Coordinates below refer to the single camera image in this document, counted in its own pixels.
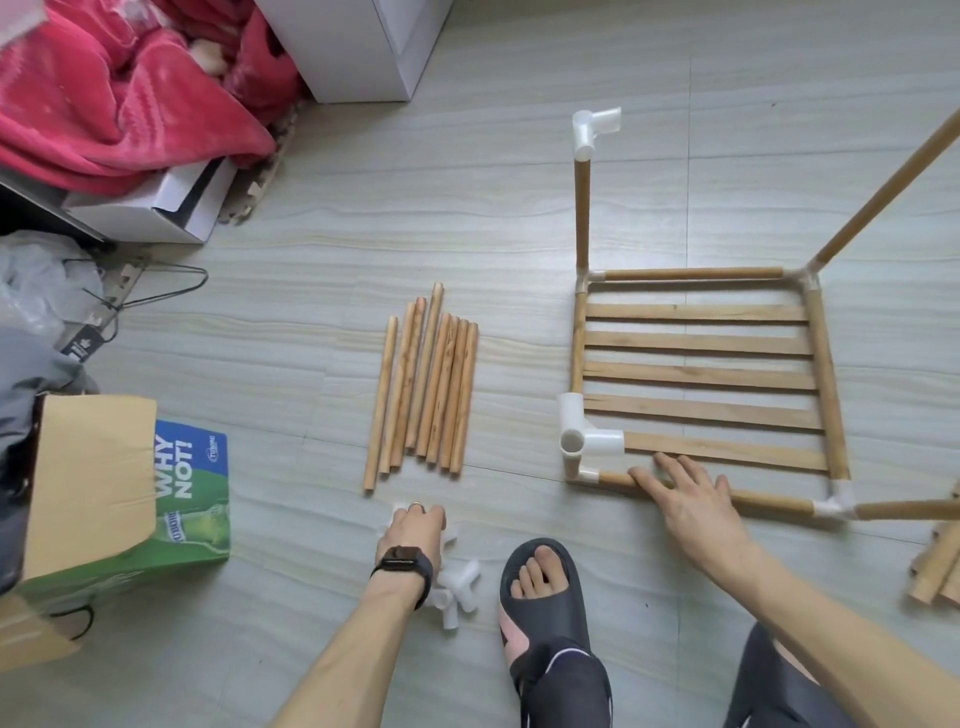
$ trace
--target left hand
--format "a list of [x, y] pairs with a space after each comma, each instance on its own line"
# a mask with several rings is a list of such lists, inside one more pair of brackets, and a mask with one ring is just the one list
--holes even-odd
[[392, 546], [417, 546], [433, 564], [434, 574], [440, 573], [440, 532], [446, 528], [446, 512], [441, 505], [429, 511], [419, 503], [409, 508], [397, 508], [390, 528], [376, 545], [379, 564], [383, 554]]

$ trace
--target black watch strap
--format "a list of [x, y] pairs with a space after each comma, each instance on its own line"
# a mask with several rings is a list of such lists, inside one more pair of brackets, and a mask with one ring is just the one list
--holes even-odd
[[378, 571], [412, 571], [423, 577], [423, 594], [417, 600], [414, 607], [416, 612], [423, 606], [423, 602], [430, 595], [430, 588], [433, 586], [433, 564], [416, 546], [394, 546], [388, 548], [387, 552], [380, 559], [380, 563], [373, 567], [370, 576]]

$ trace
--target stack of wooden slats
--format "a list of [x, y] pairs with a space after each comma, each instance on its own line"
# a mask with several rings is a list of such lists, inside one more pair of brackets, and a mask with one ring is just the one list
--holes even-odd
[[[960, 497], [960, 483], [953, 488]], [[907, 592], [922, 604], [932, 604], [939, 596], [960, 607], [960, 521], [940, 523], [933, 529], [933, 540], [910, 565], [913, 586]]]
[[387, 322], [365, 492], [376, 487], [377, 473], [389, 475], [400, 467], [404, 451], [414, 452], [428, 465], [439, 463], [451, 474], [464, 467], [480, 329], [466, 319], [441, 315], [443, 299], [443, 285], [434, 283], [429, 310], [425, 298], [407, 304], [397, 356], [398, 321], [391, 316]]

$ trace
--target leg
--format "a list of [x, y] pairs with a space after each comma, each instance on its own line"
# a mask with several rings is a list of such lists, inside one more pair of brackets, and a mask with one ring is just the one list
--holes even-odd
[[[525, 562], [523, 549], [529, 551]], [[610, 681], [589, 651], [580, 581], [559, 544], [529, 542], [508, 561], [500, 631], [524, 728], [611, 725]]]
[[830, 694], [807, 674], [780, 654], [758, 622], [743, 650], [724, 728], [742, 728], [748, 719], [750, 728], [854, 728]]

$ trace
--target pink fabric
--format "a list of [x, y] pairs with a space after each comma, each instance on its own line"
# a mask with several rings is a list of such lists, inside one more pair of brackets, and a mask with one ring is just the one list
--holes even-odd
[[293, 62], [269, 52], [251, 2], [174, 2], [233, 38], [237, 63], [223, 85], [144, 0], [47, 0], [49, 21], [0, 51], [0, 163], [67, 189], [123, 194], [157, 169], [269, 155], [274, 142], [257, 119], [269, 123], [300, 94]]

